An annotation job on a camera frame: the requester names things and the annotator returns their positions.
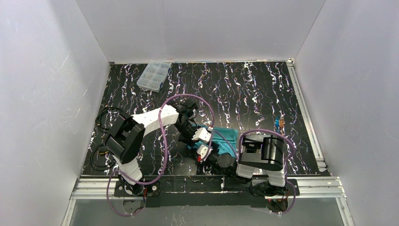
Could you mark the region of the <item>teal cloth napkin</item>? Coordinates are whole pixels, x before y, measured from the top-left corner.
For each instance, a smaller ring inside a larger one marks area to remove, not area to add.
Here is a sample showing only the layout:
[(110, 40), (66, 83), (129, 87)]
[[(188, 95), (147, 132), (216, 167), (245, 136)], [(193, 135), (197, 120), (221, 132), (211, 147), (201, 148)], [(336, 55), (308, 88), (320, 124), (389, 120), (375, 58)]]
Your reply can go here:
[(238, 131), (236, 129), (214, 127), (214, 135), (212, 139), (212, 148), (216, 153), (229, 153), (236, 158), (236, 142), (238, 139)]

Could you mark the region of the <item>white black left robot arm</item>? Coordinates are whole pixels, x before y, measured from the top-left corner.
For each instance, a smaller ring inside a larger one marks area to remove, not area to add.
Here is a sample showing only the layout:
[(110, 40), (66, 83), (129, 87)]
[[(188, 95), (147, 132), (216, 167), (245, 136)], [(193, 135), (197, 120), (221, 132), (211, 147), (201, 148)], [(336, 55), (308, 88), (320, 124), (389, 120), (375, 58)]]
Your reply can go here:
[(198, 112), (198, 106), (193, 101), (177, 103), (168, 102), (162, 109), (127, 115), (121, 113), (115, 123), (106, 133), (103, 145), (111, 152), (118, 164), (120, 174), (130, 185), (142, 185), (139, 180), (143, 174), (140, 171), (137, 156), (142, 145), (143, 138), (161, 128), (158, 121), (158, 114), (164, 126), (174, 125), (179, 135), (179, 141), (193, 146), (194, 134), (199, 126), (191, 124)]

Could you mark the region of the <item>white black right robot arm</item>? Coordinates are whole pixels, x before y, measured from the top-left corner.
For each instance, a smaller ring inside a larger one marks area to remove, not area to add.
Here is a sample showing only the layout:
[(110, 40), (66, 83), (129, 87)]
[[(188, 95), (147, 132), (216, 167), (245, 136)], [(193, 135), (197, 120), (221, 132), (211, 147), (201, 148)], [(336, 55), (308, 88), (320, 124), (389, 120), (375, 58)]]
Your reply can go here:
[(286, 185), (286, 170), (284, 162), (284, 140), (274, 135), (243, 135), (240, 138), (241, 150), (238, 159), (235, 154), (221, 153), (222, 143), (216, 143), (215, 148), (199, 161), (206, 161), (216, 170), (230, 177), (251, 179), (256, 169), (265, 171), (268, 184), (271, 187)]

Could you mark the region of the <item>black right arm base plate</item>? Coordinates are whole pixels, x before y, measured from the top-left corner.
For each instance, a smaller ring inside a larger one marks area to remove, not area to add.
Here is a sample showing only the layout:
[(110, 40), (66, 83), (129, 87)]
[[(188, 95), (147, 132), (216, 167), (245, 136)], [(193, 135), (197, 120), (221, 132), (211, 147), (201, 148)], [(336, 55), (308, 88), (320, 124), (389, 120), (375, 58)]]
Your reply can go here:
[(283, 187), (280, 187), (272, 185), (268, 177), (255, 177), (249, 183), (247, 191), (254, 196), (266, 196), (273, 199), (287, 199), (294, 194), (300, 194), (297, 180), (290, 178)]

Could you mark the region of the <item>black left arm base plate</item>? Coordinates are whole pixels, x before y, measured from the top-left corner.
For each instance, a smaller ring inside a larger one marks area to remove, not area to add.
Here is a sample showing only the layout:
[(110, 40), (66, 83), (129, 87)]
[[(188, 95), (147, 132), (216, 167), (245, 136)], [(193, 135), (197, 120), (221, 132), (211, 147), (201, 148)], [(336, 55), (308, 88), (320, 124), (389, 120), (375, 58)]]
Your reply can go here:
[(157, 197), (160, 194), (159, 181), (151, 185), (131, 185), (122, 176), (116, 182), (115, 197)]

